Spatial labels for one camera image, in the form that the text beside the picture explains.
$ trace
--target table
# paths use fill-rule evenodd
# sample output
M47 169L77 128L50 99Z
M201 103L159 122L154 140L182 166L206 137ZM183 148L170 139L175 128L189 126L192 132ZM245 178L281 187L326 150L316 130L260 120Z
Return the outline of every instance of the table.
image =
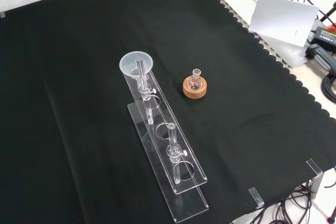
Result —
M181 11L188 19L180 19ZM231 37L222 27L238 36ZM210 211L190 222L220 223L251 211L255 202L248 189L253 186L265 202L283 197L312 176L305 164L309 158L318 160L324 170L333 164L334 146L329 141L333 131L314 131L311 127L314 122L333 130L333 122L216 0L47 0L8 12L1 20L0 38L4 41L0 50L10 56L1 59L6 76L1 109L8 117L5 127L12 130L3 136L8 146L2 149L2 164L13 164L20 171L15 173L18 177L24 169L34 170L34 178L39 179L42 170L52 188L58 188L55 177L59 177L68 189L55 190L58 193L52 195L63 206L57 216L59 222L148 223L148 218L153 223L171 222L137 134L129 124L126 105L132 102L131 95L126 83L115 82L122 76L119 59L131 50L145 50L154 58L154 74L208 176L202 190ZM234 46L241 43L245 47ZM194 65L202 66L209 87L220 84L222 89L216 92L209 88L204 100L192 103L181 96L179 81ZM267 68L255 71L260 65ZM295 100L298 108L280 99L284 94L288 101ZM279 112L288 118L284 120ZM301 115L310 120L298 125ZM195 127L200 122L205 126ZM288 122L299 128L288 127ZM28 139L28 147L29 143L38 146L34 151L27 149L37 164L40 161L44 165L41 169L32 166L29 159L23 164L12 160L22 140L21 135L13 134L16 127ZM302 142L294 141L291 133L320 151L309 148L294 156ZM327 141L322 138L316 143L311 134L320 133ZM57 144L49 149L51 140ZM291 140L293 148L287 150ZM290 162L295 168L284 169L286 161L278 162L281 153L270 152L273 148L286 150L295 158L297 162ZM57 164L62 167L49 169L58 155L62 162ZM138 174L136 180L132 179L134 173ZM14 178L7 174L3 183L15 185ZM281 188L273 185L275 178L281 179ZM20 199L34 182L49 192L44 180L27 176L23 181L23 185L9 187L1 202L11 200L14 193ZM34 207L54 209L51 203L40 202L37 194L32 195L39 202ZM62 204L64 198L70 202ZM13 211L12 204L8 204L8 212ZM40 222L50 223L50 211L44 210ZM39 222L34 210L22 216ZM10 217L20 223L20 215Z

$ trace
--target power adapter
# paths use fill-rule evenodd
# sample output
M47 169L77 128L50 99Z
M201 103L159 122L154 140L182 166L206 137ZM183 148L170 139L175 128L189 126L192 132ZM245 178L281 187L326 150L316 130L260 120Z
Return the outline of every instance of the power adapter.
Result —
M319 44L326 51L336 53L336 33L322 27L318 27L311 44Z

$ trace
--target glass test tube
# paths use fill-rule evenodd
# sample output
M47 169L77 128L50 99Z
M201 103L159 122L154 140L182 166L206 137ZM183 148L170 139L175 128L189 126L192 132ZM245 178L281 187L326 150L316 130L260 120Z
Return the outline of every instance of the glass test tube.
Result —
M176 158L171 158L170 160L173 163L173 174L174 174L174 181L175 184L179 184L180 179L180 166L178 162L180 161L180 151L177 146L177 138L176 138L176 124L169 123L167 125L168 128L168 135L169 135L169 151L170 154L176 156Z
M152 113L152 109L150 106L150 102L149 102L149 89L148 89L148 85L147 85L147 79L146 79L146 74L145 74L145 67L144 67L144 63L143 63L143 59L142 58L138 58L136 60L136 65L138 67L138 72L139 72L139 79L140 79L140 86L139 89L141 91L141 97L144 100L144 105L146 108L146 114L147 114L147 120L149 124L153 124L153 113Z

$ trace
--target metal bracket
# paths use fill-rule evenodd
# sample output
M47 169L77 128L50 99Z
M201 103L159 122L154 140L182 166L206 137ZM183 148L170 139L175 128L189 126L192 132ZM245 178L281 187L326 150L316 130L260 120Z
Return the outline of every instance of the metal bracket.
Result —
M311 184L311 198L315 199L317 192L319 191L322 178L323 178L323 171L319 168L319 166L314 162L313 159L309 159L306 163L310 166L310 168L315 172L316 176L312 179Z
M259 209L261 207L264 206L265 202L264 200L261 198L260 194L258 193L257 189L255 187L252 187L248 190L250 192L250 194L252 195L253 199L255 200L255 202L257 203L257 207L256 209Z

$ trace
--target circular hole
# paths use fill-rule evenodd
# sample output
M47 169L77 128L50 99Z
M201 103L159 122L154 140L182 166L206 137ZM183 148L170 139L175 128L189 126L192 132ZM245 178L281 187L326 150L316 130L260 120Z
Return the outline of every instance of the circular hole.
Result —
M148 100L142 101L143 106L146 109L151 109L151 110L157 109L160 106L160 103L161 103L161 99L154 94L149 95Z
M169 139L167 125L168 123L161 123L156 127L155 133L158 138L162 140Z
M180 161L174 166L174 173L176 174L180 169L180 180L186 181L191 179L195 174L194 166L188 161Z

